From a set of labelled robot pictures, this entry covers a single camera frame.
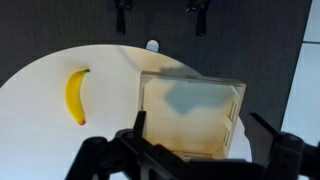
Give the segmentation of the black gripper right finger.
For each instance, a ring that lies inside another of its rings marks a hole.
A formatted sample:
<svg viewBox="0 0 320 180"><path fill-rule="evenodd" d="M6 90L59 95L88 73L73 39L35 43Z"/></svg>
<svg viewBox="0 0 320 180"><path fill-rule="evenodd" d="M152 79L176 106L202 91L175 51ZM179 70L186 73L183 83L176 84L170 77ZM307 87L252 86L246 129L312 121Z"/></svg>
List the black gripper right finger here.
<svg viewBox="0 0 320 180"><path fill-rule="evenodd" d="M280 133L257 113L250 114L248 123L247 137L251 146L252 161L268 166L277 147L276 140Z"/></svg>

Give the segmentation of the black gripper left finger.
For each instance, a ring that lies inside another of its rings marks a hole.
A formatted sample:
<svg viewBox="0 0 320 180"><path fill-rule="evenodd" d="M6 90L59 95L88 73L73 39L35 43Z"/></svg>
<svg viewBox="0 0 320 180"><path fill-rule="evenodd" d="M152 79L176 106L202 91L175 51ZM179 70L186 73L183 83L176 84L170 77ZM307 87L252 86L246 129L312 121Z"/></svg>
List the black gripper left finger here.
<svg viewBox="0 0 320 180"><path fill-rule="evenodd" d="M133 126L133 134L137 137L143 136L146 115L147 115L146 111L139 111L137 113L135 123Z"/></svg>

